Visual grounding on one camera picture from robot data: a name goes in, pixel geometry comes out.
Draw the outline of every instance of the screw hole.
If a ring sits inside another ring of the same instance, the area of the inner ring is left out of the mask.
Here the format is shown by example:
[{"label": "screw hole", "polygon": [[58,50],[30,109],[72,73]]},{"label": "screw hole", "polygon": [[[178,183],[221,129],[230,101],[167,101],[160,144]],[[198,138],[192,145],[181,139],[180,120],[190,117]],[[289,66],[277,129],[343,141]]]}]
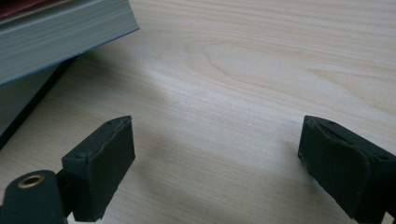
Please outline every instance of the screw hole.
[{"label": "screw hole", "polygon": [[31,175],[24,178],[20,183],[18,183],[18,187],[20,189],[29,189],[40,184],[44,180],[43,175]]}]

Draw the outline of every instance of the gray book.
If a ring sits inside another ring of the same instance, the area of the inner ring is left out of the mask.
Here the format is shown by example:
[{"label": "gray book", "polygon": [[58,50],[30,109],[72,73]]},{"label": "gray book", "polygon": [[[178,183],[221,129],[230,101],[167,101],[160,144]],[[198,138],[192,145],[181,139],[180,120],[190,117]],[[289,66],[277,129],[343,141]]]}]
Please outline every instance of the gray book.
[{"label": "gray book", "polygon": [[0,23],[0,86],[138,29],[128,0],[73,0]]},{"label": "gray book", "polygon": [[53,2],[0,20],[0,148],[73,58],[139,29],[128,0]]}]

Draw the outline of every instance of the light wood surface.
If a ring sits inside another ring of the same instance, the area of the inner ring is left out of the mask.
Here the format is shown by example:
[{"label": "light wood surface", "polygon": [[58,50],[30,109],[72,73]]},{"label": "light wood surface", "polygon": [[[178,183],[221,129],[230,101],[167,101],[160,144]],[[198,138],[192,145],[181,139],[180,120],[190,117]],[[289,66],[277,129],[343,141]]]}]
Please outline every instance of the light wood surface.
[{"label": "light wood surface", "polygon": [[395,1],[131,3],[141,30],[82,55],[0,151],[1,195],[131,115],[99,223],[356,223],[297,149],[314,115],[396,153]]}]

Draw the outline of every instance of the clamp jaw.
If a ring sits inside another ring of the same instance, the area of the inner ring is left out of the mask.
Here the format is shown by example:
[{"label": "clamp jaw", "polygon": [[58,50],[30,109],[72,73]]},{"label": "clamp jaw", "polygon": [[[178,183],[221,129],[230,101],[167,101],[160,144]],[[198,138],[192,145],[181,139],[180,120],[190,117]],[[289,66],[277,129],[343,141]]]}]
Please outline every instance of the clamp jaw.
[{"label": "clamp jaw", "polygon": [[305,116],[298,157],[359,223],[396,217],[396,157],[343,126]]},{"label": "clamp jaw", "polygon": [[0,224],[64,224],[102,218],[119,183],[134,161],[132,119],[113,119],[62,158],[63,169],[35,171],[11,182]]}]

